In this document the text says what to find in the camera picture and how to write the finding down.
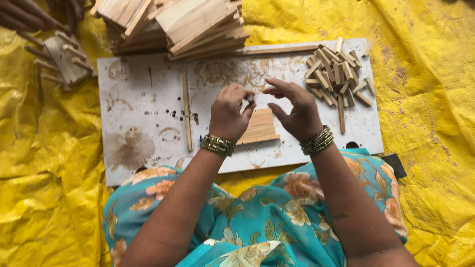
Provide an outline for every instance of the green bangle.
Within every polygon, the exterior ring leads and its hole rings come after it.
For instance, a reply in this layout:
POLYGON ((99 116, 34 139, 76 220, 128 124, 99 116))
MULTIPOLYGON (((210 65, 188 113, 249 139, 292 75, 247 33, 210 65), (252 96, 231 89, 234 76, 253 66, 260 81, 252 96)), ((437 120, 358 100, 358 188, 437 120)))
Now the green bangle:
POLYGON ((220 153, 226 157, 234 152, 236 145, 224 138, 207 134, 201 142, 201 147, 209 151, 220 153))
POLYGON ((305 143, 301 143, 304 155, 315 155, 333 143, 333 133, 327 125, 323 126, 323 131, 305 143))

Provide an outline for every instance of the hand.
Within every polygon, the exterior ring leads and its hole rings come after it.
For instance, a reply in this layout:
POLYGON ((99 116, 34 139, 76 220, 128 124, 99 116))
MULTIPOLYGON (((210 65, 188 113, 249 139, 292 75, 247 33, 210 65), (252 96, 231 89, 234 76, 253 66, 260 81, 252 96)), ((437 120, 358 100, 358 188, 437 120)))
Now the hand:
POLYGON ((237 143, 247 129, 255 103, 249 104, 242 114, 242 100, 254 92, 245 90, 241 85, 231 84, 223 88, 211 106, 209 134, 237 143))
POLYGON ((323 130, 317 105, 309 93, 295 83, 286 83, 275 78, 266 78, 266 82, 272 86, 262 93, 271 94, 276 98, 286 97, 294 105, 292 112, 287 115, 277 104, 268 104, 282 126, 300 143, 305 143, 323 130))
POLYGON ((0 26, 12 30, 49 30, 55 20, 32 0, 0 0, 0 26))

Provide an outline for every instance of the woman's left hand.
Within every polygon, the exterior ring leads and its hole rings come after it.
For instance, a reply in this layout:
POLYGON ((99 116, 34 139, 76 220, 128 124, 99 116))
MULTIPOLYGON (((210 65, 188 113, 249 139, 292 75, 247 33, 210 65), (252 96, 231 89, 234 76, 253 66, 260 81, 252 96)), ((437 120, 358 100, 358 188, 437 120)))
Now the woman's left hand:
POLYGON ((231 84, 223 88, 211 106, 211 121, 209 134, 237 143, 247 129, 255 103, 249 104, 240 113, 242 100, 253 91, 245 90, 239 84, 231 84))

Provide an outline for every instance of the woman's right hand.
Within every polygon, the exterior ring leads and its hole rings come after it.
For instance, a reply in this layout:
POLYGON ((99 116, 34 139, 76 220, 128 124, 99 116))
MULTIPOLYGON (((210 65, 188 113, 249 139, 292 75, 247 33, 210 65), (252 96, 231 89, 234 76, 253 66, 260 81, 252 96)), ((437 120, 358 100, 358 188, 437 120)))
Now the woman's right hand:
POLYGON ((266 78, 266 82, 272 86, 266 88, 264 94, 273 95, 275 98, 286 97, 292 102, 294 108, 289 115, 275 103, 268 105, 282 126, 300 143, 305 143, 323 130, 315 99, 309 93, 295 83, 286 83, 275 78, 266 78))

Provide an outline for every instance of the cloth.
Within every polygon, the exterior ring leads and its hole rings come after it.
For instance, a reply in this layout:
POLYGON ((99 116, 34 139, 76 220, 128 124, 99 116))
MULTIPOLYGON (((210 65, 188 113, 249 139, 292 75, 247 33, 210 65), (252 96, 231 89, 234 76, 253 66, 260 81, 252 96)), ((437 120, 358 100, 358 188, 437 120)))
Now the cloth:
MULTIPOLYGON (((391 166, 366 149, 342 154, 405 243, 407 229, 391 166)), ((114 267, 119 267, 128 244, 181 173, 172 167, 147 169, 125 181, 109 198, 103 227, 114 267)), ((280 175, 269 186, 251 187, 238 198, 213 184, 194 233, 190 254, 178 267, 347 265, 311 162, 280 175)))

